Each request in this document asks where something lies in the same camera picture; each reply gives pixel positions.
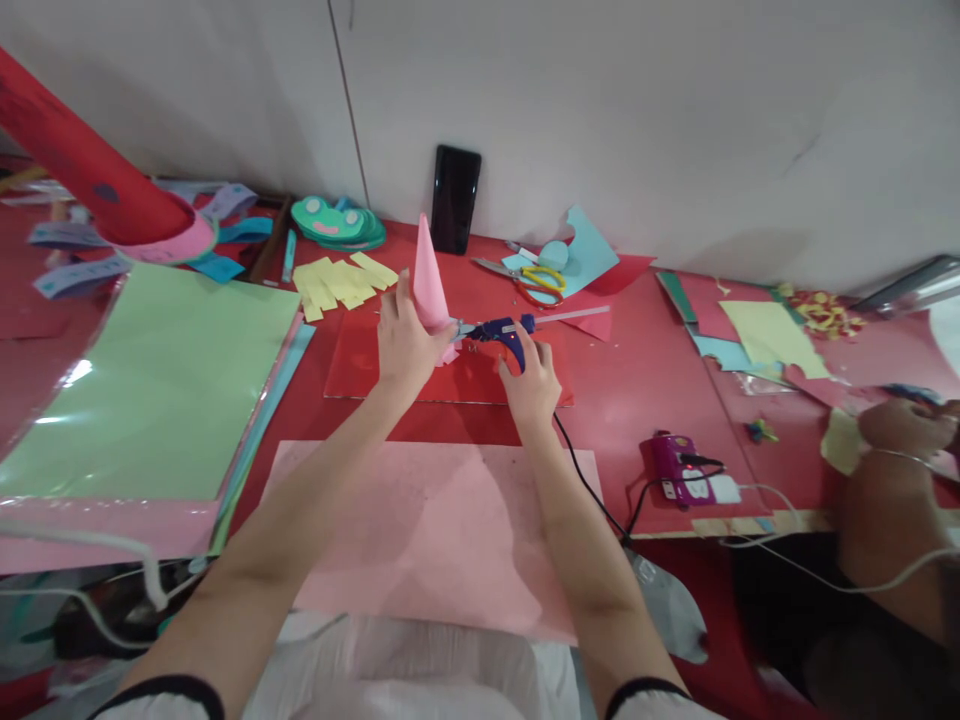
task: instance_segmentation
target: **person's hand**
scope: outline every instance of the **person's hand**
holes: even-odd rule
[[[450,323],[436,335],[424,329],[413,304],[409,270],[400,273],[396,292],[384,293],[380,302],[380,382],[416,397],[457,334],[457,324]]]
[[[947,408],[933,410],[902,398],[864,411],[857,422],[863,439],[871,447],[921,460],[928,460],[954,443],[957,435],[956,414]]]
[[[534,342],[520,323],[516,326],[526,369],[521,375],[512,375],[503,357],[499,369],[513,421],[523,432],[550,425],[560,400],[560,381],[553,371],[553,349],[547,343]]]

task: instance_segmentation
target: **yellow scissors handle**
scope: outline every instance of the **yellow scissors handle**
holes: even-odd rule
[[[567,289],[567,281],[564,279],[563,275],[558,273],[553,268],[544,267],[543,265],[529,265],[527,267],[520,268],[520,273],[532,283],[536,283],[540,287],[551,288],[553,290],[558,290],[563,292]]]

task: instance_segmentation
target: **black smartphone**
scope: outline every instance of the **black smartphone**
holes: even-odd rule
[[[438,252],[465,255],[480,179],[480,155],[449,145],[437,146],[430,235]]]

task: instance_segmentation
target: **red paper tube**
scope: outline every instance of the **red paper tube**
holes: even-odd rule
[[[0,48],[0,126],[93,213],[117,245],[178,235],[193,218]]]

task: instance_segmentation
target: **silver bracelet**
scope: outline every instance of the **silver bracelet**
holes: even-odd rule
[[[896,457],[905,457],[907,460],[913,460],[914,462],[920,463],[920,464],[923,465],[927,470],[929,470],[930,472],[932,472],[934,475],[937,474],[937,469],[936,469],[935,467],[933,467],[933,465],[931,465],[930,463],[928,463],[926,460],[921,460],[920,458],[916,457],[915,455],[908,455],[907,453],[902,453],[902,452],[900,452],[899,450],[884,450],[883,448],[870,448],[870,450],[873,451],[873,452],[882,452],[882,453],[884,453],[884,454],[886,454],[886,455],[895,455]]]

